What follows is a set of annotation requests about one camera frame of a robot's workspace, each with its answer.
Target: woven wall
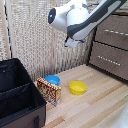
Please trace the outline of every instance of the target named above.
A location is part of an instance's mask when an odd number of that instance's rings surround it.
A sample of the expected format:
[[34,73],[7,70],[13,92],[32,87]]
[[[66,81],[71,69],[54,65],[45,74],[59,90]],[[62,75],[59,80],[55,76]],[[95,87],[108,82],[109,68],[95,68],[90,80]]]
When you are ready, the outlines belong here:
[[6,16],[3,0],[0,0],[0,60],[10,58],[9,41],[7,35]]
[[50,73],[52,28],[50,0],[7,0],[12,55],[24,64],[33,80]]

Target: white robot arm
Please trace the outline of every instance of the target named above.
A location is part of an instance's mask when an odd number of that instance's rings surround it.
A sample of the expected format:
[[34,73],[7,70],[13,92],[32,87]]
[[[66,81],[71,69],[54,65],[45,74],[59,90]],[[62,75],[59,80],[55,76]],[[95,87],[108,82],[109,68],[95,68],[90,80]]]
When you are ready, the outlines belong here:
[[73,40],[84,39],[99,23],[120,8],[127,0],[102,0],[89,14],[86,0],[71,0],[51,9],[49,24]]

